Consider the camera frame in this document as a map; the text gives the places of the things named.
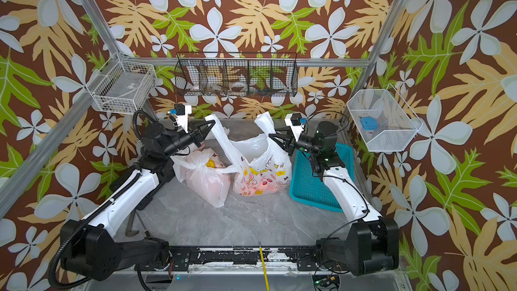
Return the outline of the teal plastic basket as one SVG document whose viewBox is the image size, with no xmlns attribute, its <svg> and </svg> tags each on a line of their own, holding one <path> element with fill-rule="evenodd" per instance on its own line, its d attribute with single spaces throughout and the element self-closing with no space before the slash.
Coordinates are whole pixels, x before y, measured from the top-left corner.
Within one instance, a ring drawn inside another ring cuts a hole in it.
<svg viewBox="0 0 517 291">
<path fill-rule="evenodd" d="M 296 151 L 289 195 L 294 201 L 308 206 L 342 212 L 343 210 L 331 190 L 319 178 L 313 176 L 307 156 L 308 153 L 301 150 Z"/>
</svg>

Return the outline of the printed white plastic bag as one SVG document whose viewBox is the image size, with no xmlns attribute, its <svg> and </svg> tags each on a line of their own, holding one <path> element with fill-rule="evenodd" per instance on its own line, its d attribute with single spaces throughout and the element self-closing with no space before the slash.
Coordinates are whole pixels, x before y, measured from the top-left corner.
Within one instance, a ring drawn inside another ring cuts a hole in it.
<svg viewBox="0 0 517 291">
<path fill-rule="evenodd" d="M 160 122 L 152 123 L 152 132 L 150 135 L 153 141 L 157 142 L 161 147 L 167 147 L 174 136 L 174 132 L 165 128 Z"/>
</svg>

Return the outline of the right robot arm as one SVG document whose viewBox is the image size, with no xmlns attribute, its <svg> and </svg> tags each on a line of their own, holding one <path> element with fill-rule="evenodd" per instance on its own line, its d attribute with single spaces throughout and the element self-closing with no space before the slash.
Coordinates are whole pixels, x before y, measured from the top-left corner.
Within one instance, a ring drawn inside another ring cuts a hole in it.
<svg viewBox="0 0 517 291">
<path fill-rule="evenodd" d="M 330 234 L 316 242 L 318 266 L 354 276 L 397 269 L 399 228 L 394 220 L 383 218 L 353 182 L 336 151 L 338 126 L 322 121 L 315 134 L 308 136 L 307 122 L 300 113 L 289 114 L 285 118 L 286 126 L 276 129 L 269 137 L 288 155 L 299 151 L 308 157 L 312 176 L 330 190 L 347 218 L 346 239 Z"/>
</svg>

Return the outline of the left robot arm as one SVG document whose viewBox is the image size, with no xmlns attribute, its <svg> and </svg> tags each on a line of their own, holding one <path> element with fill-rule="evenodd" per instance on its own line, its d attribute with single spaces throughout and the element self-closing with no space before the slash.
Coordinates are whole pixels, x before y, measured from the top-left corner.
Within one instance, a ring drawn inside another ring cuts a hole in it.
<svg viewBox="0 0 517 291">
<path fill-rule="evenodd" d="M 133 113 L 133 131 L 143 145 L 141 158 L 118 178 L 116 190 L 100 206 L 63 226 L 61 245 L 48 266 L 51 287 L 68 290 L 90 280 L 106 280 L 130 267 L 140 274 L 145 266 L 169 265 L 170 246 L 163 239 L 148 234 L 141 241 L 114 241 L 125 219 L 174 178 L 173 158 L 183 156 L 191 145 L 201 147 L 215 125 L 214 120 L 189 125 L 187 105 L 179 105 L 168 114 L 175 119 L 173 129 L 165 128 L 144 110 Z"/>
</svg>

